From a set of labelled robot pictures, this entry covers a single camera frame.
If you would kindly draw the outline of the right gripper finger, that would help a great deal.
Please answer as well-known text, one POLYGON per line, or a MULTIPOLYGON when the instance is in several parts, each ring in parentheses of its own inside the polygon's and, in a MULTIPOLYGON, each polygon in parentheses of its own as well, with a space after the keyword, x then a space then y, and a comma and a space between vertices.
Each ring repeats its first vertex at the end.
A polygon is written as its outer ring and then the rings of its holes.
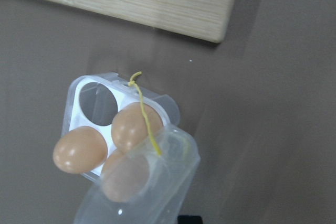
POLYGON ((203 224, 201 216, 179 215, 177 217, 178 224, 203 224))

